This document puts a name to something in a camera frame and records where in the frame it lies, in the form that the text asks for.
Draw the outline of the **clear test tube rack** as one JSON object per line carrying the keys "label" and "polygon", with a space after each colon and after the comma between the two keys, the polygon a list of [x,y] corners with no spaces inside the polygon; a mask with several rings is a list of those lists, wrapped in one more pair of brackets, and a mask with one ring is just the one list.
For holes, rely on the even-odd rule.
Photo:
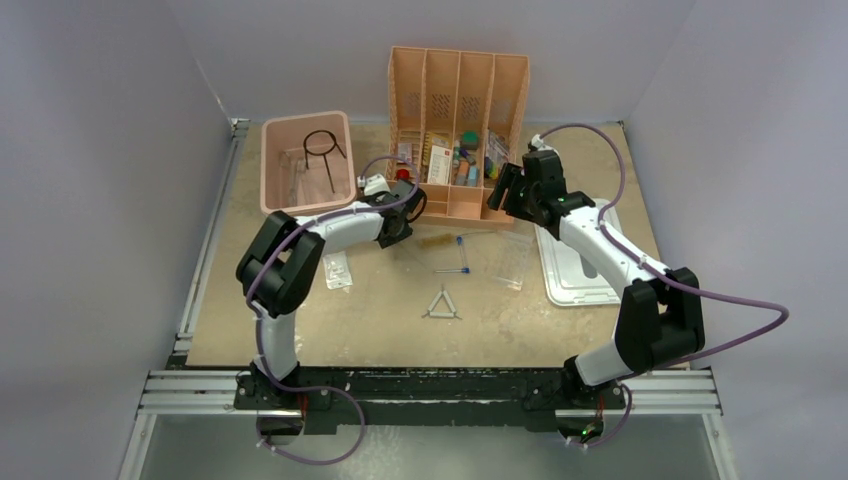
{"label": "clear test tube rack", "polygon": [[497,238],[495,255],[490,263],[491,276],[499,285],[521,291],[534,239],[508,231],[498,233]]}

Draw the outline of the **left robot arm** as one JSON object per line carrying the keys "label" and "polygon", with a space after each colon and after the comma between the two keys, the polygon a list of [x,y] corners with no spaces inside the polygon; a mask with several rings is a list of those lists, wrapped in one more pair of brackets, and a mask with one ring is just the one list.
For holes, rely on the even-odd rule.
{"label": "left robot arm", "polygon": [[296,313],[308,297],[323,258],[375,242],[385,249],[409,238],[426,193],[408,180],[379,187],[379,175],[346,207],[317,215],[270,214],[236,269],[255,322],[255,368],[264,378],[259,395],[272,408],[292,405],[301,386],[292,377],[299,361],[294,346]]}

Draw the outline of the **white plastic packet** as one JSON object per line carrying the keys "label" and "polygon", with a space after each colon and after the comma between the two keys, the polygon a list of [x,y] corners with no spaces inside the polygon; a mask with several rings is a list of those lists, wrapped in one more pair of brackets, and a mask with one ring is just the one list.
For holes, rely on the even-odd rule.
{"label": "white plastic packet", "polygon": [[353,285],[348,257],[345,251],[323,257],[325,282],[329,290],[346,289]]}

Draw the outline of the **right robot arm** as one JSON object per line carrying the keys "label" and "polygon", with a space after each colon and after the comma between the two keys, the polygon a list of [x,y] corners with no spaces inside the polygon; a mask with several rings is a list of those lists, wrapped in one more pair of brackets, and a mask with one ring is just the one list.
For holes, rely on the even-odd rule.
{"label": "right robot arm", "polygon": [[581,191],[568,191],[555,151],[531,151],[520,165],[504,164],[487,204],[536,224],[577,251],[620,299],[611,340],[564,363],[561,392],[569,404],[584,407],[611,381],[702,350],[695,274],[643,256],[616,229],[603,227],[596,203]]}

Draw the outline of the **small glass beaker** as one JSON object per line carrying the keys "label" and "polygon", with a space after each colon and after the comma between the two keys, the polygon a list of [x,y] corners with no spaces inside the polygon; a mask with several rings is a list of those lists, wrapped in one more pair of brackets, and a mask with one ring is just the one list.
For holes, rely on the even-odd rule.
{"label": "small glass beaker", "polygon": [[303,149],[283,150],[279,154],[278,166],[281,171],[290,176],[296,177],[308,171],[308,160]]}

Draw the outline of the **black tripod ring stand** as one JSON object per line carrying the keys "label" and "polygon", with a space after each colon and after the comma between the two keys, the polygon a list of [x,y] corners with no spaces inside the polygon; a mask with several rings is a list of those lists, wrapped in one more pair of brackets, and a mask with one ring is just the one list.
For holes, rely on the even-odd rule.
{"label": "black tripod ring stand", "polygon": [[[326,135],[331,140],[331,145],[323,151],[320,151],[320,152],[313,151],[309,146],[309,141],[315,135]],[[304,139],[302,141],[302,149],[304,150],[304,152],[306,154],[309,169],[310,169],[309,158],[311,156],[315,156],[315,157],[320,156],[323,159],[323,163],[324,163],[325,171],[326,171],[326,174],[327,174],[330,190],[333,194],[335,194],[336,188],[335,188],[333,175],[331,173],[331,169],[330,169],[330,165],[329,165],[328,155],[331,154],[334,151],[337,151],[344,159],[347,158],[347,154],[342,149],[342,147],[340,146],[338,138],[336,137],[336,135],[333,132],[326,130],[326,129],[313,130],[312,132],[308,133],[304,137]]]}

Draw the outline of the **metal crucible tongs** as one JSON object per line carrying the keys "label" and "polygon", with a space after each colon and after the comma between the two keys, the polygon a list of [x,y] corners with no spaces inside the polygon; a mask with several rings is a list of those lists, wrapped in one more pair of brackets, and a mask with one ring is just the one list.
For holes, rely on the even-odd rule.
{"label": "metal crucible tongs", "polygon": [[290,165],[289,169],[285,171],[281,194],[284,200],[283,208],[293,208],[299,204],[301,176],[301,172],[295,165]]}

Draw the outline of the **clay pipe triangle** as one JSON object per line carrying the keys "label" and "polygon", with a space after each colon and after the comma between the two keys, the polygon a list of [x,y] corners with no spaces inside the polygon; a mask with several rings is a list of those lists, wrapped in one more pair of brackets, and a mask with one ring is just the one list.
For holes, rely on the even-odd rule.
{"label": "clay pipe triangle", "polygon": [[440,290],[430,301],[421,317],[452,320],[462,319],[452,295],[447,291],[444,285],[440,287]]}

